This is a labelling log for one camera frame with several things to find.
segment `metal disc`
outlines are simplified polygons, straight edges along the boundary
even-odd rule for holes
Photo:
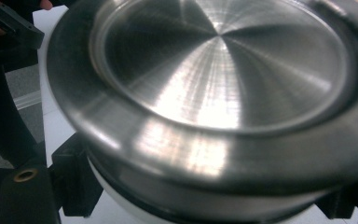
[[[341,108],[357,76],[332,27],[293,1],[129,1],[91,35],[91,57],[112,87],[197,128],[312,124]]]
[[[93,164],[129,191],[132,173],[251,195],[358,179],[352,0],[80,1],[48,78]]]

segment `white surface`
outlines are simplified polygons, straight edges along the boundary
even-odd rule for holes
[[[51,154],[75,131],[68,123],[54,101],[48,85],[46,70],[47,43],[51,32],[66,7],[55,7],[51,11],[34,13],[34,24],[46,34],[42,48],[38,51],[39,74],[42,91],[43,120],[45,125],[46,151],[48,164],[51,164]],[[90,218],[65,217],[61,211],[62,224],[142,224],[135,217],[120,207],[106,192],[103,193]],[[328,220],[322,212],[313,206],[307,212],[284,221],[282,224],[357,224],[358,210],[351,220]]]

